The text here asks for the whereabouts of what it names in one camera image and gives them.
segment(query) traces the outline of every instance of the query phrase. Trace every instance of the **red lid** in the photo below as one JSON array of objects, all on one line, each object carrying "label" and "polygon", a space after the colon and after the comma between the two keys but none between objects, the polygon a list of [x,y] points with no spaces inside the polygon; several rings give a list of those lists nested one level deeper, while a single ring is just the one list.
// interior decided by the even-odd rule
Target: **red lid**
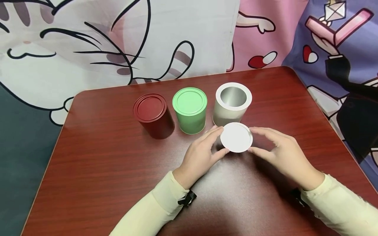
[{"label": "red lid", "polygon": [[159,94],[146,94],[134,104],[134,116],[140,122],[153,122],[167,110],[167,102]]}]

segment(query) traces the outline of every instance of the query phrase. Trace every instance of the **cat whisker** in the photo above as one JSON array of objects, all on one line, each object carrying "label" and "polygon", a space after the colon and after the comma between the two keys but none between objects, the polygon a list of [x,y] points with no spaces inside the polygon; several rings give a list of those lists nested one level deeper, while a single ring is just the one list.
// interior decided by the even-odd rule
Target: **cat whisker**
[{"label": "cat whisker", "polygon": [[99,53],[99,54],[112,54],[112,55],[125,55],[125,56],[131,56],[131,57],[136,57],[135,55],[131,55],[131,54],[126,54],[126,53],[120,53],[120,52],[107,52],[107,51],[77,51],[77,52],[74,52],[74,53],[81,53],[81,54],[96,54],[96,53]]},{"label": "cat whisker", "polygon": [[133,69],[138,69],[132,66],[126,66],[126,65],[121,65],[113,62],[92,62],[90,64],[97,64],[97,65],[113,65],[113,66],[120,66],[120,67],[128,67],[128,68],[133,68]]}]

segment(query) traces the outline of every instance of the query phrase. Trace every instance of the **green tin can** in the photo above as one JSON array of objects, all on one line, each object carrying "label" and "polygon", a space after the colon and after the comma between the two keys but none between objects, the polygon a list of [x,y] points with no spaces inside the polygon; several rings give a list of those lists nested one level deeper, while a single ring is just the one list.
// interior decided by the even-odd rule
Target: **green tin can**
[{"label": "green tin can", "polygon": [[206,94],[198,88],[183,88],[172,99],[180,129],[186,134],[198,134],[205,128]]}]

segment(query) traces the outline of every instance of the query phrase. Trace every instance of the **pink fabric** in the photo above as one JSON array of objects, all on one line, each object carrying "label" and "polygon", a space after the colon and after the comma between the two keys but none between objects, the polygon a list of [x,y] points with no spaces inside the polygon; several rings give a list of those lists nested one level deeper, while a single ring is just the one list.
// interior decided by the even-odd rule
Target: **pink fabric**
[{"label": "pink fabric", "polygon": [[234,70],[252,69],[248,62],[252,57],[262,58],[275,51],[277,56],[264,68],[280,66],[293,45],[295,29],[307,5],[305,1],[241,0],[240,12],[248,16],[265,17],[272,21],[275,30],[261,33],[258,27],[235,29]]}]

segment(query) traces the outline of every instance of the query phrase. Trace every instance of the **green lid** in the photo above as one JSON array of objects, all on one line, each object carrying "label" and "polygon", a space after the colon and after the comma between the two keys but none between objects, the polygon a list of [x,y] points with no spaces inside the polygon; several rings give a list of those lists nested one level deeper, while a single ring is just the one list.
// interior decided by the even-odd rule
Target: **green lid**
[{"label": "green lid", "polygon": [[198,88],[183,88],[173,97],[173,108],[183,116],[195,116],[206,109],[208,99]]}]

